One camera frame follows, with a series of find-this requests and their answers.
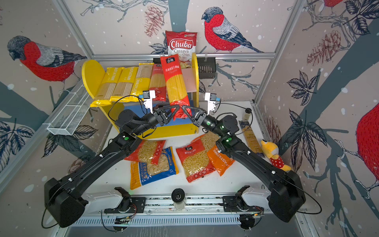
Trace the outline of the red spaghetti pack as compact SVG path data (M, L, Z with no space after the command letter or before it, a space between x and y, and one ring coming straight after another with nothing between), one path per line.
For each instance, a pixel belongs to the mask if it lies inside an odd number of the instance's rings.
M187 118L183 106L190 106L186 85L181 69L179 55L160 58L170 106L179 106L173 119Z
M155 91L155 101L166 101L166 81L161 64L153 66L149 90Z

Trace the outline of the red macaroni bag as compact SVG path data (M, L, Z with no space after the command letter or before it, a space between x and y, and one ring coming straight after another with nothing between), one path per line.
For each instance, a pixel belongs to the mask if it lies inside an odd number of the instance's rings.
M200 139L177 148L176 153L184 168L186 180L191 183L215 171Z

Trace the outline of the yellow spaghetti pack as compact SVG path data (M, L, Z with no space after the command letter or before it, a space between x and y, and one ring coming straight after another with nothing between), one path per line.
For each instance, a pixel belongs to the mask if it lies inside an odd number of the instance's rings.
M135 98L130 96L136 76L138 72L138 67L128 67L124 68L121 72L120 78L116 84L112 96L110 97L111 102L127 103L134 101Z
M149 90L154 63L140 63L131 95L140 96Z
M115 90L118 80L120 79L123 69L123 67L107 68L90 107L94 108L111 105L110 98Z

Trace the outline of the dark spaghetti pack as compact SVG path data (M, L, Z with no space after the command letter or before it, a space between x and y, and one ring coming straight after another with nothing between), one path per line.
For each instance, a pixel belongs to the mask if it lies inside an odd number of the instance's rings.
M243 132L244 138L247 142L247 146L256 153L259 157L264 158L263 151L261 149L261 146L259 145L259 142L251 128L250 123L247 120L240 120L239 125L241 127L241 130Z

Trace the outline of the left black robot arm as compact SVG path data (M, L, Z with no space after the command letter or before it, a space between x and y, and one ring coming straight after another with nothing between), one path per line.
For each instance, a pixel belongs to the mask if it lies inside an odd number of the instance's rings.
M130 156L142 143L139 135L159 125L171 122L180 106L163 106L137 116L132 110L122 111L115 124L119 134L90 162L65 177L51 178L44 185L44 206L62 228L74 224L85 211L88 201L82 198L87 188L113 165Z

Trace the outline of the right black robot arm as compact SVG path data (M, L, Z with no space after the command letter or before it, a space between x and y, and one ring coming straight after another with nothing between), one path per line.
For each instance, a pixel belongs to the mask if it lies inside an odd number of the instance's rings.
M182 110L194 125L219 136L216 146L222 154L241 163L262 181L270 191L269 209L281 221L288 223L306 202L298 174L276 168L249 149L236 135L239 127L235 116L217 119L201 108L182 106Z

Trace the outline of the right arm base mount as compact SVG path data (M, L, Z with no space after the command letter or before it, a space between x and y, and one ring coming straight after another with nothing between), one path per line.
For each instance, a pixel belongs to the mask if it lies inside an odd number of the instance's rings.
M257 211L260 214L264 213L264 208L260 206L249 206L247 202L242 198L242 195L246 191L251 190L250 186L245 185L239 189L234 196L223 196L223 202L219 203L224 208L225 212L251 212Z

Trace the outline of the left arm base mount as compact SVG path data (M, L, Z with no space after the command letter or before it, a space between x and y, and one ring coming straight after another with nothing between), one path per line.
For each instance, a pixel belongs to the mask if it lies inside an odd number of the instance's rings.
M117 191L117 194L121 194L122 199L116 207L105 209L105 214L136 214L144 212L147 200L145 197L132 196L122 187L115 187L114 189Z

